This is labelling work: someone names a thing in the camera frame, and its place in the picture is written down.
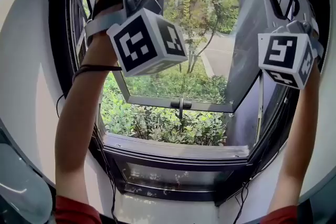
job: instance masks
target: black strap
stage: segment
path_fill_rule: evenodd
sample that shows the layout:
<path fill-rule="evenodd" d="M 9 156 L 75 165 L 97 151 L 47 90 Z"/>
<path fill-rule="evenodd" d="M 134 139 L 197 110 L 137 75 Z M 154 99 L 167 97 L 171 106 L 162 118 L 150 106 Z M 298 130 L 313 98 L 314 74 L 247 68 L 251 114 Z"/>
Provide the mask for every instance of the black strap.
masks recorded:
<path fill-rule="evenodd" d="M 122 0 L 99 0 L 94 6 L 92 19 L 94 19 L 101 11 L 120 3 L 122 3 Z"/>
<path fill-rule="evenodd" d="M 82 65 L 76 72 L 73 74 L 72 82 L 75 81 L 80 74 L 85 72 L 92 72 L 92 71 L 120 71 L 121 67 L 112 67 L 112 66 L 100 66 L 100 65 Z"/>

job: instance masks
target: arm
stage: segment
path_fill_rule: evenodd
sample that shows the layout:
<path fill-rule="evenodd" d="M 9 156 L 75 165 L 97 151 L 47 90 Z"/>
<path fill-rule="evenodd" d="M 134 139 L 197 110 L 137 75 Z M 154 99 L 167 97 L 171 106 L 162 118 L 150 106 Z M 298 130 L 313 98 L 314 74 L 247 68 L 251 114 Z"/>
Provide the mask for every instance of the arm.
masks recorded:
<path fill-rule="evenodd" d="M 306 87 L 300 92 L 269 213 L 298 204 L 303 179 L 314 149 L 319 84 L 320 72 L 314 63 Z"/>
<path fill-rule="evenodd" d="M 98 16 L 119 10 L 121 5 L 108 8 Z M 114 66 L 116 62 L 117 57 L 109 37 L 106 34 L 96 34 L 83 64 Z M 88 196 L 84 162 L 95 124 L 99 95 L 107 75 L 108 71 L 86 72 L 75 79 L 56 130 L 57 195 L 85 204 L 88 204 Z"/>

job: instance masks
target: white cube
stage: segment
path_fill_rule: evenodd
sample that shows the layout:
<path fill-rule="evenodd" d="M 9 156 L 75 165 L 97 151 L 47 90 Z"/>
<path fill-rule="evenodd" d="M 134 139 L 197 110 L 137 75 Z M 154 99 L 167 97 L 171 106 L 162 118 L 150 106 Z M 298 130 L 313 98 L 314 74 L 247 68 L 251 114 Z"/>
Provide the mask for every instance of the white cube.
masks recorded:
<path fill-rule="evenodd" d="M 307 34 L 258 34 L 259 67 L 274 82 L 303 89 L 308 80 L 313 54 Z"/>
<path fill-rule="evenodd" d="M 158 73 L 187 60 L 180 27 L 144 8 L 107 34 L 125 77 Z"/>

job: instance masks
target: hand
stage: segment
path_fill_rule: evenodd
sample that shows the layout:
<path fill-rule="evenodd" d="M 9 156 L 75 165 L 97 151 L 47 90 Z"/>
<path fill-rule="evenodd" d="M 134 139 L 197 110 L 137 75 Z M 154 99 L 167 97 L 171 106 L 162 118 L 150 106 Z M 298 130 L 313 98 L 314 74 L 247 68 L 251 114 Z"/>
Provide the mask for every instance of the hand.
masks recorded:
<path fill-rule="evenodd" d="M 114 5 L 101 11 L 97 14 L 96 18 L 107 13 L 115 12 L 121 8 L 122 3 Z M 117 60 L 117 55 L 114 52 L 109 36 L 106 33 L 101 32 L 94 34 L 92 43 L 90 44 L 82 64 L 115 66 Z"/>

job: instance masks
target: black window frame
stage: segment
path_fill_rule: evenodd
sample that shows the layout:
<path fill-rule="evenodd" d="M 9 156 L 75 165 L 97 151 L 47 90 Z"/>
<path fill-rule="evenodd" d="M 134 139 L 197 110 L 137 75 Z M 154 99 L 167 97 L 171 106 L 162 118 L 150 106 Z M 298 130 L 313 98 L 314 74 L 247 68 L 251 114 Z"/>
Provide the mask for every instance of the black window frame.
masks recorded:
<path fill-rule="evenodd" d="M 82 8 L 79 6 L 76 7 L 74 4 L 75 1 L 76 0 L 49 0 L 49 30 L 51 47 L 53 50 L 58 78 L 65 97 L 71 87 L 72 75 L 78 68 L 77 57 L 74 54 L 74 51 L 76 51 L 76 46 L 74 46 L 74 44 L 77 44 L 78 40 L 76 39 L 77 37 L 80 37 L 80 33 L 78 30 L 71 31 L 72 22 L 70 12 L 73 12 L 75 16 L 80 16 Z M 328 16 L 330 12 L 329 0 L 309 1 L 314 8 L 316 20 L 320 27 L 320 42 L 326 51 L 330 25 L 330 18 Z M 81 44 L 79 50 L 81 50 L 81 53 L 84 55 L 84 42 L 79 42 L 78 44 Z M 322 68 L 324 57 L 325 56 L 323 56 L 322 61 L 319 64 L 320 69 Z M 172 167 L 174 167 L 174 169 L 179 170 L 185 170 L 188 168 L 189 170 L 197 169 L 206 171 L 210 169 L 210 166 L 208 166 L 208 162 L 204 162 L 197 165 L 197 168 L 195 168 L 196 166 L 194 164 L 188 164 L 185 160 L 181 159 L 165 158 L 163 161 L 155 156 L 151 156 L 150 158 L 144 155 L 136 157 L 134 152 L 127 152 L 120 148 L 104 145 L 103 138 L 99 135 L 98 131 L 100 130 L 101 132 L 104 132 L 103 124 L 100 121 L 97 121 L 97 125 L 95 127 L 96 131 L 91 139 L 89 149 L 101 167 L 105 169 L 102 153 L 98 147 L 98 144 L 103 145 L 103 151 L 106 158 L 109 160 L 110 169 L 115 177 L 115 184 L 118 191 L 122 194 L 135 193 L 147 196 L 148 191 L 151 191 L 151 193 L 155 193 L 156 198 L 185 201 L 214 201 L 215 205 L 219 206 L 231 197 L 237 190 L 239 190 L 242 183 L 247 181 L 252 174 L 260 171 L 278 152 L 280 146 L 286 141 L 291 120 L 295 112 L 298 93 L 299 92 L 297 90 L 276 85 L 270 105 L 265 111 L 265 115 L 268 116 L 264 119 L 261 126 L 262 136 L 260 137 L 260 140 L 251 150 L 248 157 L 222 160 L 221 165 L 223 165 L 223 167 L 228 165 L 228 163 L 225 162 L 229 161 L 230 165 L 232 165 L 231 167 L 235 168 L 235 171 L 231 173 L 229 178 L 224 182 L 216 183 L 214 191 L 212 192 L 176 191 L 146 186 L 141 186 L 141 188 L 139 188 L 136 184 L 126 182 L 116 164 L 116 160 L 130 160 L 132 163 L 139 162 L 142 165 L 145 164 L 165 169 L 172 169 Z"/>

